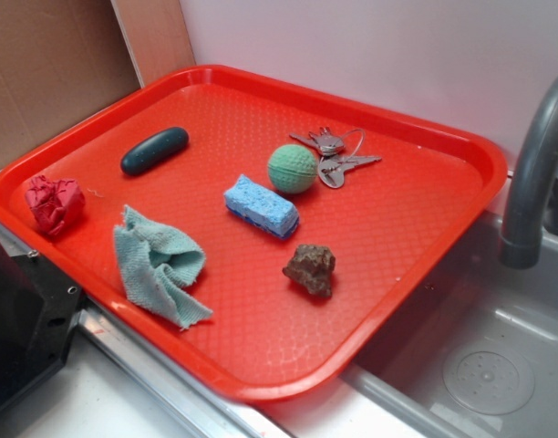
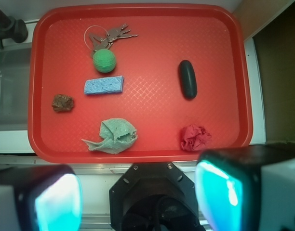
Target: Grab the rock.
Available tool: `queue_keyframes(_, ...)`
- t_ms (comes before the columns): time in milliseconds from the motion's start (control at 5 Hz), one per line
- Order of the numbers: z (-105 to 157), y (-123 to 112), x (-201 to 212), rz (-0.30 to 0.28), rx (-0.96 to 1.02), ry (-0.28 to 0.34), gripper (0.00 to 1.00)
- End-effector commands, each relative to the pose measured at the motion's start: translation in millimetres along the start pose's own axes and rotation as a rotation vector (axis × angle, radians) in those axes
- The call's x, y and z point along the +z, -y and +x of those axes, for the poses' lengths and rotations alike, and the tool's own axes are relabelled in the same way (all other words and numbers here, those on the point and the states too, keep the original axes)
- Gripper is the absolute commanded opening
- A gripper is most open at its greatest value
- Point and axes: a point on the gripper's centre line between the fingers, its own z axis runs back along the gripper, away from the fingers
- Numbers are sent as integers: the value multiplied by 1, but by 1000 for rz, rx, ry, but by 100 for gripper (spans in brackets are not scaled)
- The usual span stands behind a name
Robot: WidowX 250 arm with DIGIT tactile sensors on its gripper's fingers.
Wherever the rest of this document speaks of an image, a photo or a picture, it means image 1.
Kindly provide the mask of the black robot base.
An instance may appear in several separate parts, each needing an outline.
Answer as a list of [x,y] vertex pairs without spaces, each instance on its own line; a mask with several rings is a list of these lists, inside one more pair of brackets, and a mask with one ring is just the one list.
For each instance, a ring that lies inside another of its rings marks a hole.
[[61,370],[82,287],[44,255],[0,243],[0,413]]

